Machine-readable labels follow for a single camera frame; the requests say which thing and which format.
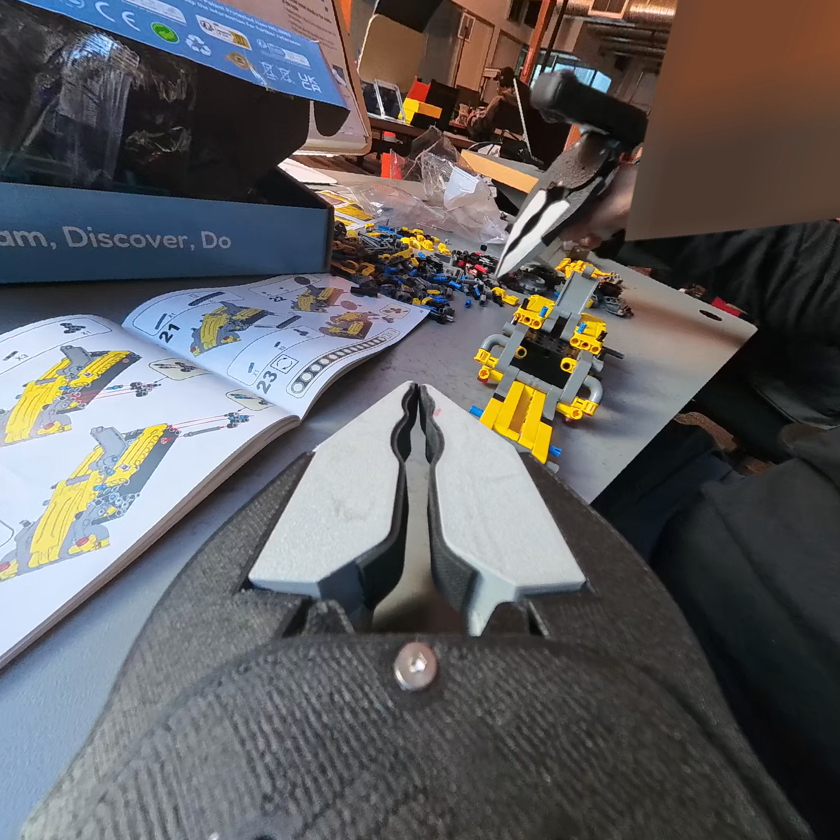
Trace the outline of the blue cardboard kit box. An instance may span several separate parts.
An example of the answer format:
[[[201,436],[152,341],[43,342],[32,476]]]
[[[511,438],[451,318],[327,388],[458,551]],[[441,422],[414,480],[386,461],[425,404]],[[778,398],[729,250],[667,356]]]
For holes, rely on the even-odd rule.
[[[331,205],[278,169],[349,109],[320,44],[283,2],[2,2],[86,25],[197,71],[190,159],[177,194],[2,181],[2,282],[322,272]]]

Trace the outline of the open instruction booklet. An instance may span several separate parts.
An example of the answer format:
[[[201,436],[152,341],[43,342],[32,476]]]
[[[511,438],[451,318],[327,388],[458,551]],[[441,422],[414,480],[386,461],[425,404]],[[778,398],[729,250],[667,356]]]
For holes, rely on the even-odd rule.
[[[429,314],[281,276],[2,335],[2,665]]]

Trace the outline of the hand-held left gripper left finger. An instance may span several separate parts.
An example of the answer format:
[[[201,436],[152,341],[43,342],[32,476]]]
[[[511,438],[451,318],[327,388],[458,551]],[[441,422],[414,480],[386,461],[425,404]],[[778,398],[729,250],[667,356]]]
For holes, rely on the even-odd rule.
[[[407,381],[316,447],[248,578],[274,592],[376,607],[402,577],[406,459],[417,415]]]

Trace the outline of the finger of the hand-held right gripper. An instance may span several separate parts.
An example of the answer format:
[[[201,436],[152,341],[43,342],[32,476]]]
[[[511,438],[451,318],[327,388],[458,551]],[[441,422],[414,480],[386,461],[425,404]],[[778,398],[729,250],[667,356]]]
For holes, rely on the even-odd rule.
[[[504,277],[521,267],[539,249],[541,218],[551,204],[550,190],[535,188],[521,205],[507,243],[497,262],[496,277]]]
[[[566,218],[571,208],[567,196],[532,196],[523,204],[515,223],[515,266],[523,265]]]

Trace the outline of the white flat stand base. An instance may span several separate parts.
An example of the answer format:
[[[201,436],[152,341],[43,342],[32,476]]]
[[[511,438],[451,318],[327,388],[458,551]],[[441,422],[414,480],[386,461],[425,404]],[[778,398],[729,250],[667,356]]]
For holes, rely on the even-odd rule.
[[[326,172],[313,169],[294,158],[279,163],[278,169],[304,185],[321,187],[338,184],[338,181]]]

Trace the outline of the yellow black sticker sheet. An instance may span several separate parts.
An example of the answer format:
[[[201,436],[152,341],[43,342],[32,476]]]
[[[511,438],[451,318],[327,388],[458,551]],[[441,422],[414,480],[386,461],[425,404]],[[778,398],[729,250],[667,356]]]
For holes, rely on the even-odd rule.
[[[317,190],[316,194],[332,205],[335,221],[348,228],[369,227],[375,223],[375,215],[351,196],[333,190]]]

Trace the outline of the person's black jacket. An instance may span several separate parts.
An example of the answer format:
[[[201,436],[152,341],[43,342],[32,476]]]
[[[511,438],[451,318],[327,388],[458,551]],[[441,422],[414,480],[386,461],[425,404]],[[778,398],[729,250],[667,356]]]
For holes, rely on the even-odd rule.
[[[817,838],[839,836],[839,431],[706,484],[654,568],[767,770]]]

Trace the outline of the person's grey trousers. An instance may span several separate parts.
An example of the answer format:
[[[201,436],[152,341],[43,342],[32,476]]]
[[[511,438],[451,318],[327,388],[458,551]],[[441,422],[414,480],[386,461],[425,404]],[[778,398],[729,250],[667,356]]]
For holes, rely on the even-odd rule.
[[[699,500],[701,488],[740,479],[708,432],[672,421],[591,506],[655,567],[664,534]]]

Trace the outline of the yellow grey brick vehicle model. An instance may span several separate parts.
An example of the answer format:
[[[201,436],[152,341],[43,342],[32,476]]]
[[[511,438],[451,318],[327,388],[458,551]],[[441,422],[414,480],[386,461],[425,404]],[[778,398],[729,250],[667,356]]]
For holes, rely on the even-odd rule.
[[[575,272],[559,296],[520,298],[509,322],[476,353],[478,380],[494,387],[482,410],[470,412],[519,451],[553,471],[561,451],[553,422],[592,417],[602,401],[607,324],[586,307],[595,278]]]

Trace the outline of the person's right forearm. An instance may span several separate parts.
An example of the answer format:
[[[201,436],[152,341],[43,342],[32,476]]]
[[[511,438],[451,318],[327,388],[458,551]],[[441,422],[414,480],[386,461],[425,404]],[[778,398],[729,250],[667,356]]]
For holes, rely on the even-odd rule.
[[[674,288],[700,287],[739,309],[756,333],[730,362],[733,384],[790,422],[839,420],[839,225],[836,220],[598,248],[651,268]]]

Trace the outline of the dark table with wooden edge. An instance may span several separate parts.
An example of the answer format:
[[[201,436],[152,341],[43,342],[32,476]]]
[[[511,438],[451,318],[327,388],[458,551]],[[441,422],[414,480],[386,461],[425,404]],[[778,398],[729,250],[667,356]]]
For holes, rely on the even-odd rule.
[[[472,150],[463,150],[461,155],[467,165],[477,174],[526,195],[544,174],[534,165],[480,154]]]

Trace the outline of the crumpled clear plastic bag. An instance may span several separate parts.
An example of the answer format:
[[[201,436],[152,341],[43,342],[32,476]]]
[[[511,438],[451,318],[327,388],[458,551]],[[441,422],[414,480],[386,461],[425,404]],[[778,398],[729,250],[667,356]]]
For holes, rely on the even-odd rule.
[[[415,138],[401,163],[401,174],[404,181],[422,185],[438,228],[482,245],[507,240],[507,219],[497,206],[495,188],[468,165],[438,128]]]

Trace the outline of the grey desk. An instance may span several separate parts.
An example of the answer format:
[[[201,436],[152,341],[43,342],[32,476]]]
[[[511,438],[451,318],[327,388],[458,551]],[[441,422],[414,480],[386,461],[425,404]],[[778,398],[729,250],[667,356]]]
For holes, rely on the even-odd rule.
[[[623,275],[631,318],[605,316],[607,345],[624,354],[603,375],[588,423],[556,428],[562,478],[595,499],[754,333],[725,311],[636,271]],[[485,405],[474,355],[509,308],[465,309],[449,325],[427,322],[399,344],[343,374],[306,421],[266,446],[159,541],[2,670],[1,837],[17,838],[27,816],[84,743],[123,660],[184,563],[236,510],[295,457],[406,380],[428,383],[465,409]]]

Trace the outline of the pile of building pieces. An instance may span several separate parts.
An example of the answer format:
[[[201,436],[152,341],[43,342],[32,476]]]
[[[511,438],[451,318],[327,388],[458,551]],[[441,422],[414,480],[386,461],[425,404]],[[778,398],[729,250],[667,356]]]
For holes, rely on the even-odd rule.
[[[587,260],[564,258],[555,268],[530,264],[500,279],[495,276],[497,263],[485,246],[477,252],[452,250],[420,228],[352,227],[343,222],[333,227],[332,272],[350,280],[354,294],[412,303],[438,322],[454,320],[451,301],[456,293],[465,296],[466,308],[489,302],[516,307],[521,295],[554,301],[575,272],[596,280],[587,308],[633,315],[623,299],[621,277]]]

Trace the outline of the clear plastic bag of parts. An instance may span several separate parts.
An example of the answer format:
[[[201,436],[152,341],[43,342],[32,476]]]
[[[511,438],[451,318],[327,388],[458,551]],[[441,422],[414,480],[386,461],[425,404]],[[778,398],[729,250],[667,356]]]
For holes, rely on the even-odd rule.
[[[197,71],[30,7],[2,19],[2,181],[177,194]]]

